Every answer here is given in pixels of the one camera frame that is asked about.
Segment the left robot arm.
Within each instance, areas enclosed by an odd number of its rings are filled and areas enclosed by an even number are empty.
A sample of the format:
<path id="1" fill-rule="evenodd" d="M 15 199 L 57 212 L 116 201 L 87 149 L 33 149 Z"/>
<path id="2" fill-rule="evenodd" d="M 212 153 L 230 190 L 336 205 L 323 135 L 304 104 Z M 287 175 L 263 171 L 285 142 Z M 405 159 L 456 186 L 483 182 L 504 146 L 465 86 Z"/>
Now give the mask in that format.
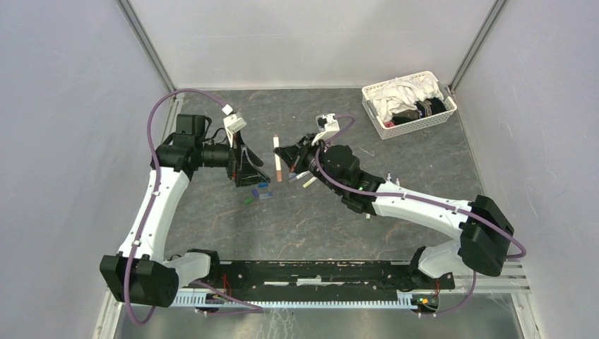
<path id="1" fill-rule="evenodd" d="M 165 243 L 174 213 L 194 173 L 223 168 L 235 186 L 268 182 L 263 162 L 246 145 L 239 114 L 223 119 L 227 140 L 208 136 L 211 118 L 180 114 L 172 132 L 155 149 L 148 188 L 131 230 L 114 255 L 105 255 L 100 273 L 118 302 L 169 307 L 177 292 L 197 280 L 215 287 L 224 277 L 216 251 L 192 249 L 178 258 L 165 258 Z"/>

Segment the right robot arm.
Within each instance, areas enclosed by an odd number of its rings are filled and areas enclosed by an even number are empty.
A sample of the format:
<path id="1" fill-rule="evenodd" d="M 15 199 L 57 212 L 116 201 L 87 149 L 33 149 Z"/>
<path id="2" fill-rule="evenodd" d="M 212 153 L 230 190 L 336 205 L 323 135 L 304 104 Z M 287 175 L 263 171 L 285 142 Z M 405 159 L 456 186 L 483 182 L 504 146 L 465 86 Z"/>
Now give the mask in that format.
<path id="1" fill-rule="evenodd" d="M 426 288 L 445 273 L 501 275 L 514 228 L 493 199 L 455 200 L 412 191 L 361 169 L 350 146 L 328 147 L 312 139 L 307 134 L 274 152 L 291 171 L 313 174 L 353 212 L 407 220 L 449 237 L 417 250 L 408 269 L 413 286 Z"/>

